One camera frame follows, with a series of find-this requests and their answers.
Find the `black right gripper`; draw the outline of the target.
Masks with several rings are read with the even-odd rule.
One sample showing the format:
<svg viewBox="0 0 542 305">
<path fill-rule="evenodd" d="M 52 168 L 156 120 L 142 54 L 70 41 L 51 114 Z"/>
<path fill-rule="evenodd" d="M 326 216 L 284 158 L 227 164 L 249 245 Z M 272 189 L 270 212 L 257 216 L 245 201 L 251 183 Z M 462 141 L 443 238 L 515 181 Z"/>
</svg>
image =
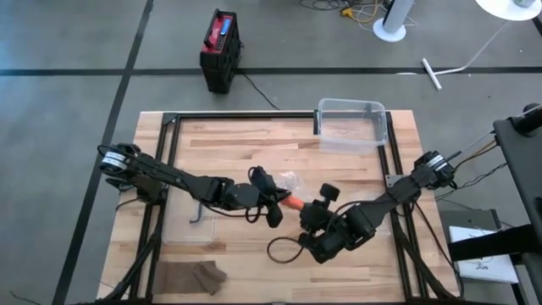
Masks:
<svg viewBox="0 0 542 305">
<path fill-rule="evenodd" d="M 324 246 L 324 237 L 329 222 L 335 216 L 335 213 L 329 210 L 329 205 L 337 200 L 340 190 L 323 183 L 319 194 L 323 200 L 314 199 L 310 203 L 304 203 L 300 210 L 300 226 L 304 232 L 300 234 L 298 241 L 318 263 L 325 263 L 329 259 L 329 250 Z"/>
</svg>

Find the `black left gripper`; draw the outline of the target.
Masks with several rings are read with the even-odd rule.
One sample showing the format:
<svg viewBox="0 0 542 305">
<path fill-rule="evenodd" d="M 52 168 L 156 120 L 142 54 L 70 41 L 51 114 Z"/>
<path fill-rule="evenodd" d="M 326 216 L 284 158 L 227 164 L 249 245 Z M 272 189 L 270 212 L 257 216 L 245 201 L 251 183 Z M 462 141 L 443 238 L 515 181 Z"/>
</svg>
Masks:
<svg viewBox="0 0 542 305">
<path fill-rule="evenodd" d="M 262 166 L 249 168 L 248 178 L 251 185 L 255 186 L 259 191 L 256 205 L 257 212 L 254 216 L 247 216 L 248 222 L 251 224 L 257 222 L 263 215 L 262 208 L 266 208 L 265 217 L 268 226 L 270 228 L 278 227 L 283 219 L 280 208 L 292 209 L 292 203 L 287 198 L 291 195 L 291 191 L 277 187 L 273 176 L 269 175 Z"/>
</svg>

